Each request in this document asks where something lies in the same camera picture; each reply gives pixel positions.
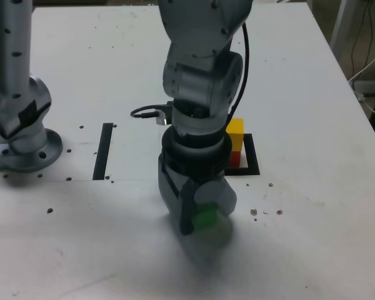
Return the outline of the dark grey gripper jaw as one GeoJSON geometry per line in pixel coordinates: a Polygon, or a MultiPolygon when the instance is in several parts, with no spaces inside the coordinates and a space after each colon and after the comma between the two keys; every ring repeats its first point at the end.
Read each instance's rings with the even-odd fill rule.
{"type": "Polygon", "coordinates": [[[194,194],[196,183],[190,177],[173,171],[165,162],[164,155],[158,158],[158,186],[162,200],[171,216],[172,225],[183,236],[194,231],[194,194]]]}

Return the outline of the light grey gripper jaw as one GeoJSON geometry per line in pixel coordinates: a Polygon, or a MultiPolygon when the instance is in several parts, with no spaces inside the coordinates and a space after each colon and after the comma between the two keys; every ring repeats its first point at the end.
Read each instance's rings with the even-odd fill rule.
{"type": "Polygon", "coordinates": [[[209,181],[194,194],[194,235],[203,244],[227,244],[233,235],[230,215],[237,196],[224,179],[209,181]]]}

